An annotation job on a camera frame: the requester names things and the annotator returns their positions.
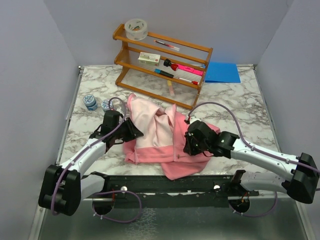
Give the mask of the pink zip jacket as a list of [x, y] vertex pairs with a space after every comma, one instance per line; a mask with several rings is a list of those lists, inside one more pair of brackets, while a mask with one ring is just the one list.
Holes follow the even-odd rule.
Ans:
[[142, 137], [124, 143], [125, 162], [160, 164], [164, 175], [176, 180], [201, 172], [210, 160], [206, 154], [190, 156], [184, 152], [188, 124], [176, 105], [163, 108], [149, 99], [130, 94], [130, 119]]

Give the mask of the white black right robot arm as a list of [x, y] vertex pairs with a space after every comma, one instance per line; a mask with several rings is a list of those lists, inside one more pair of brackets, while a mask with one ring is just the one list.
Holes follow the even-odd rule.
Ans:
[[185, 132], [183, 151], [190, 156], [211, 153], [214, 157], [240, 160], [267, 170], [266, 173], [238, 171], [229, 189], [240, 196], [244, 192], [265, 190], [285, 193], [292, 199], [311, 204], [317, 191], [320, 171], [313, 157], [299, 156], [269, 150], [245, 143], [237, 134], [216, 133], [206, 123], [196, 120]]

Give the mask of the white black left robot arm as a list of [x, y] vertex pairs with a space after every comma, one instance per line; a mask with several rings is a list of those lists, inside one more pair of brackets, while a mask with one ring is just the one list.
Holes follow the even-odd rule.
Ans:
[[94, 172], [85, 176], [85, 172], [117, 141], [126, 143], [143, 135], [129, 117], [107, 110], [102, 124], [73, 157], [61, 165], [51, 164], [45, 170], [38, 205], [51, 210], [53, 215], [72, 216], [86, 197], [93, 194], [106, 197], [111, 190], [106, 175]]

